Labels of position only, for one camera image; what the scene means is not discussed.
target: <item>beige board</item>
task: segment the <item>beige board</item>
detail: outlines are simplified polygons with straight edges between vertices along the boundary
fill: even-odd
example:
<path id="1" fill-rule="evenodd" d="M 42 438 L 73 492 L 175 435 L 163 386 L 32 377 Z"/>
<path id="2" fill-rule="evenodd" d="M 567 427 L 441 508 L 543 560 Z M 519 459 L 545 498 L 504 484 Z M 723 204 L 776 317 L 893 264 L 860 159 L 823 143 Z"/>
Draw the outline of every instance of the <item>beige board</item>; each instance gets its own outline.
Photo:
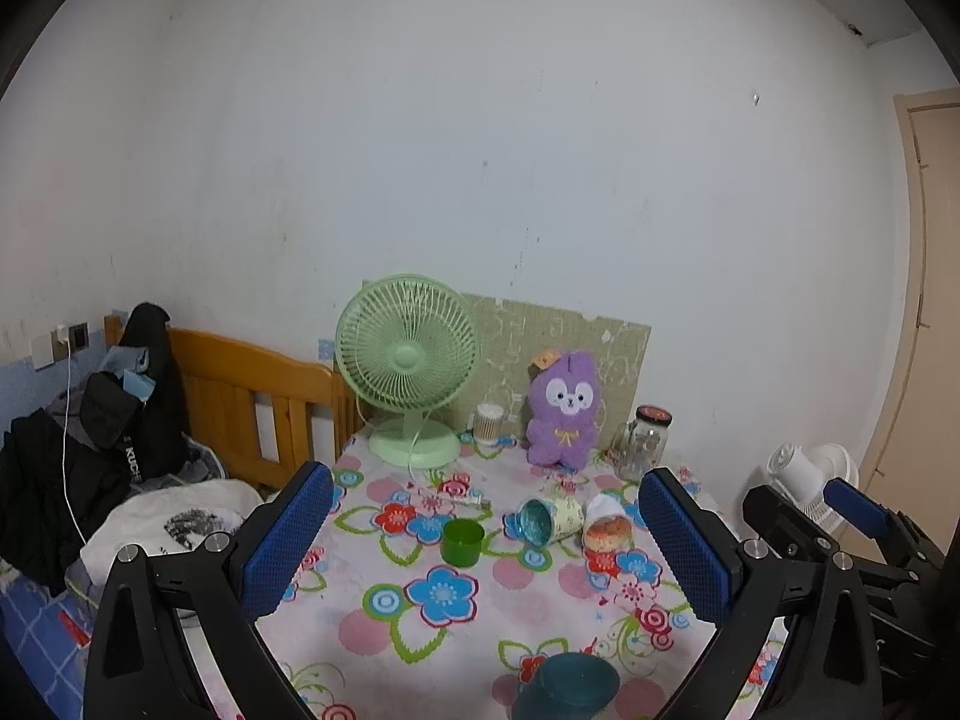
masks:
<path id="1" fill-rule="evenodd" d="M 524 437 L 530 419 L 530 361 L 546 346 L 585 350 L 597 361 L 603 394 L 596 423 L 599 446 L 608 446 L 616 426 L 630 416 L 650 327 L 611 317 L 588 319 L 575 311 L 515 300 L 466 293 L 464 298 L 480 328 L 480 367 L 440 418 L 463 429 L 477 403 L 498 403 L 506 410 L 504 433 Z"/>

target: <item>white fan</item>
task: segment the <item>white fan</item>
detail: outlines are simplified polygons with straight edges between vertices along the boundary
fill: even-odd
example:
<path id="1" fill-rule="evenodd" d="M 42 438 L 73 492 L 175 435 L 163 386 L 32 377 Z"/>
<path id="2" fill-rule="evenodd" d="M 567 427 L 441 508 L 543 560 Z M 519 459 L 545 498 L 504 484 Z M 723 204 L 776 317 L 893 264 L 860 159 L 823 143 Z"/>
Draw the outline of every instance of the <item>white fan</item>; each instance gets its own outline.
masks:
<path id="1" fill-rule="evenodd" d="M 850 453 L 838 443 L 809 450 L 785 443 L 770 456 L 766 472 L 770 483 L 827 533 L 835 531 L 843 517 L 824 503 L 824 485 L 830 479 L 843 479 L 854 487 L 859 482 Z"/>

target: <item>black jacket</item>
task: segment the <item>black jacket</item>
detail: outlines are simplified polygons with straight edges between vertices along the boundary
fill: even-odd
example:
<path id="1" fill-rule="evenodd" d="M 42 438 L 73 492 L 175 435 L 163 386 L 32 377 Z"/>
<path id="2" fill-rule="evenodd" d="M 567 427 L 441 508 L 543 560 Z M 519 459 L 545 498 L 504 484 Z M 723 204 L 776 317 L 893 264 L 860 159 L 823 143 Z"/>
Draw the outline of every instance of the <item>black jacket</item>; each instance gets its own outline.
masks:
<path id="1" fill-rule="evenodd" d="M 64 591 L 64 571 L 83 541 L 64 502 L 64 432 L 43 409 L 13 420 L 0 450 L 0 557 L 51 595 Z M 85 538 L 130 491 L 121 464 L 67 436 L 67 494 Z"/>

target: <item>fan stand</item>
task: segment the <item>fan stand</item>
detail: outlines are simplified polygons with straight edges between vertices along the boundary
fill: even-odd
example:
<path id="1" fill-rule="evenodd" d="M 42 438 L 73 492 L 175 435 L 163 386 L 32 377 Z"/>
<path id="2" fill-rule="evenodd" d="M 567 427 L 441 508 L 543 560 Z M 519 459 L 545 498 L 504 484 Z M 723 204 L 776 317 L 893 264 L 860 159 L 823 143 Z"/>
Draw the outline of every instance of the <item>fan stand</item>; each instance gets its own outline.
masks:
<path id="1" fill-rule="evenodd" d="M 384 463 L 404 469 L 407 466 L 411 469 L 438 469 L 460 456 L 460 440 L 453 430 L 425 418 L 423 412 L 407 412 L 377 425 L 371 433 L 370 448 Z"/>

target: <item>green fan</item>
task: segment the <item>green fan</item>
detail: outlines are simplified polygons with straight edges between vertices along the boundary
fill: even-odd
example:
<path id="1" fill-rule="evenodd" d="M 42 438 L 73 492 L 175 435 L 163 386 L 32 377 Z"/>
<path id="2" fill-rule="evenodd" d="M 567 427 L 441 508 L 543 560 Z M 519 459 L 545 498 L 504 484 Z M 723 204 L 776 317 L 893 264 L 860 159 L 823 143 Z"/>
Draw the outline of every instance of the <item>green fan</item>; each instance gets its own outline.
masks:
<path id="1" fill-rule="evenodd" d="M 370 437 L 373 453 L 395 466 L 435 469 L 460 456 L 453 431 L 426 416 L 464 389 L 479 362 L 469 304 L 425 276 L 371 282 L 337 323 L 337 365 L 344 379 L 368 403 L 403 413 Z"/>

